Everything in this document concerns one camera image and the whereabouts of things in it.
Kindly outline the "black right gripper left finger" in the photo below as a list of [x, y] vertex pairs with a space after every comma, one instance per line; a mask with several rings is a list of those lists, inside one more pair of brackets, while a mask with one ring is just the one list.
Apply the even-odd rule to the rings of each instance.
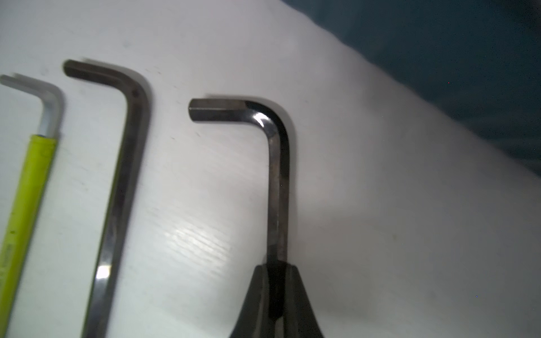
[[256, 266], [231, 338], [271, 336], [269, 291], [266, 265]]

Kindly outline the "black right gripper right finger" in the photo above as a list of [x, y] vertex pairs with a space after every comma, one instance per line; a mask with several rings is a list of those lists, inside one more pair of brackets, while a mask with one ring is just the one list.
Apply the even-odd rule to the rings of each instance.
[[282, 322], [283, 337], [323, 338], [300, 271], [289, 263], [280, 265], [274, 314]]

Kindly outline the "long black hex key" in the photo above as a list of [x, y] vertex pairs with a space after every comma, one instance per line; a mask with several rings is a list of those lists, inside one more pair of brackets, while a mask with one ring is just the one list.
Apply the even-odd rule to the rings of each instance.
[[269, 144], [267, 264], [287, 261], [290, 197], [290, 142], [287, 129], [271, 108], [241, 99], [192, 99], [190, 119], [197, 123], [245, 123], [260, 128]]

